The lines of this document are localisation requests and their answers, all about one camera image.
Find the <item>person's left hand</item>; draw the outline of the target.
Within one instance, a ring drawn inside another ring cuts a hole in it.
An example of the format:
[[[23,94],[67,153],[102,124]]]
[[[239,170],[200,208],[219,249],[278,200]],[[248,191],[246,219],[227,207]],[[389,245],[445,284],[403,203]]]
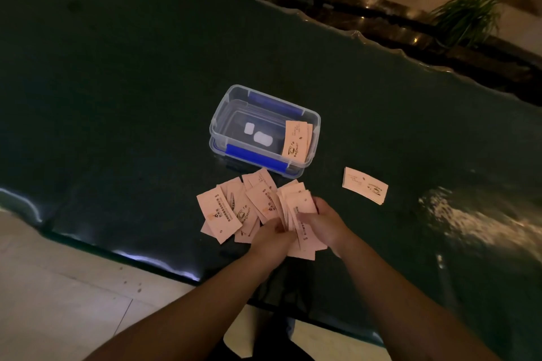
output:
[[[269,275],[284,261],[290,247],[294,245],[294,243],[262,242],[260,240],[259,229],[254,236],[252,245],[248,251],[248,256],[250,257],[251,263],[256,264],[264,274]]]

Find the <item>person's right hand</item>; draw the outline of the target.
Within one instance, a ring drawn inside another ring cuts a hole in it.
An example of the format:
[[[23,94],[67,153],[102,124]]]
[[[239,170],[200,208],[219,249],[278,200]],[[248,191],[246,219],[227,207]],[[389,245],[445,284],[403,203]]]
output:
[[[314,196],[316,213],[296,214],[298,220],[311,227],[315,236],[332,252],[342,258],[342,251],[355,234],[348,228],[339,214],[320,197]]]

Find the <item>pink ticket bundle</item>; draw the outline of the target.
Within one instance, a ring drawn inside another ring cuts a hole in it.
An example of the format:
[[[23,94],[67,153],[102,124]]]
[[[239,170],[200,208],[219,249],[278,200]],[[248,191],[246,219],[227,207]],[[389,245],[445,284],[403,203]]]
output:
[[[288,256],[315,261],[315,253],[328,247],[316,236],[310,225],[299,220],[298,214],[316,214],[313,197],[302,182],[293,180],[276,191],[284,228],[295,232],[297,241],[288,250]]]

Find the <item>person's right forearm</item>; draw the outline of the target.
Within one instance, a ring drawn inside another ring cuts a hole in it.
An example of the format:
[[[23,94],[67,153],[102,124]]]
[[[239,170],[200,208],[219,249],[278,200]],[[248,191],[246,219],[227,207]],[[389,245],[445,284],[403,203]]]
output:
[[[332,249],[348,269],[393,361],[501,361],[352,232],[341,234]]]

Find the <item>person's left forearm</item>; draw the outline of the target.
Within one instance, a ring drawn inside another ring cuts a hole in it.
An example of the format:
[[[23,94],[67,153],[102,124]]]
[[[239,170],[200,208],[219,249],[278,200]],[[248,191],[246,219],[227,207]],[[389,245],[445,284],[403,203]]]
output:
[[[202,361],[269,275],[245,254],[123,330],[84,361]]]

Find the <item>loose pile of pink tickets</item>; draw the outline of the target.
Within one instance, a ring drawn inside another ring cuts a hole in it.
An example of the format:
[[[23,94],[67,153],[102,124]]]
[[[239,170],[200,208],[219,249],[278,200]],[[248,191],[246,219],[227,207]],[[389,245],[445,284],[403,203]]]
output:
[[[267,169],[235,177],[197,196],[205,221],[203,234],[220,244],[231,236],[237,243],[252,243],[268,221],[284,221],[277,186]]]

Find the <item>small stack of pink tickets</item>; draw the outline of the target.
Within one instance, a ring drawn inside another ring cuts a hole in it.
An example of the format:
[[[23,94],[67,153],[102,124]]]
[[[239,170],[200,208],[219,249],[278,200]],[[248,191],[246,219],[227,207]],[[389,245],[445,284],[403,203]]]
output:
[[[365,173],[345,167],[342,187],[382,205],[389,186]]]

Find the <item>thick stack of pink tickets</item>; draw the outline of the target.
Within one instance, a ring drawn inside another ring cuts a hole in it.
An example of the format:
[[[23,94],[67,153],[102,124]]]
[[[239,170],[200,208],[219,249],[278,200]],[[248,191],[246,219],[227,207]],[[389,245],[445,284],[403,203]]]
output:
[[[287,120],[281,156],[297,163],[305,163],[311,145],[313,125],[298,120]]]

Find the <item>person's dark trousers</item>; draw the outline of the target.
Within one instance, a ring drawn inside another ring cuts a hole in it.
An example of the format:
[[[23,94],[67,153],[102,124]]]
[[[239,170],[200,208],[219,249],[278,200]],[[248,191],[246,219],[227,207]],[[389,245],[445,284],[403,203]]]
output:
[[[274,313],[256,336],[253,354],[241,358],[221,340],[206,361],[315,361],[292,341],[295,319]]]

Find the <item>green potted plant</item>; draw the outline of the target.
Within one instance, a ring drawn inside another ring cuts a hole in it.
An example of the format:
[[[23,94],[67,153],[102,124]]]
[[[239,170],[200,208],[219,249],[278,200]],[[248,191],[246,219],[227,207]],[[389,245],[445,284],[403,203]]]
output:
[[[449,0],[430,12],[437,46],[450,50],[476,47],[499,32],[501,0]]]

